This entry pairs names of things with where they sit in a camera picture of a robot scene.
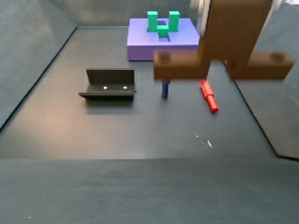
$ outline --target red cylinder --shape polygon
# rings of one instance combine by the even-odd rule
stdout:
[[[206,99],[206,102],[209,104],[209,111],[210,111],[210,113],[216,113],[220,109],[218,109],[218,106],[217,106],[217,103],[214,101],[213,96],[208,95],[205,99]]]

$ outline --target green block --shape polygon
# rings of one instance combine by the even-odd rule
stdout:
[[[157,25],[157,11],[146,12],[146,31],[157,32],[160,38],[168,38],[168,32],[178,31],[180,12],[169,11],[168,25]]]
[[[146,31],[156,32],[156,24],[157,24],[157,11],[146,12]]]
[[[169,26],[166,24],[156,26],[158,38],[168,38]]]
[[[169,32],[178,31],[178,21],[180,21],[180,12],[178,11],[169,11]]]

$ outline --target gray floor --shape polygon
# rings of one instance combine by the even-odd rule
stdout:
[[[126,102],[86,102],[85,68],[134,69]],[[0,133],[0,158],[273,158],[224,66],[209,84],[218,113],[209,112],[198,81],[153,81],[153,62],[126,61],[126,27],[80,27]]]
[[[280,159],[2,160],[5,224],[296,224],[299,165]]]

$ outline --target gray wall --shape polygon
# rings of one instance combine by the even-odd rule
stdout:
[[[49,0],[0,0],[0,129],[74,28]]]
[[[52,0],[78,25],[126,26],[129,18],[144,18],[146,11],[158,11],[158,17],[168,17],[168,11],[178,11],[182,18],[196,22],[197,12],[190,0]]]

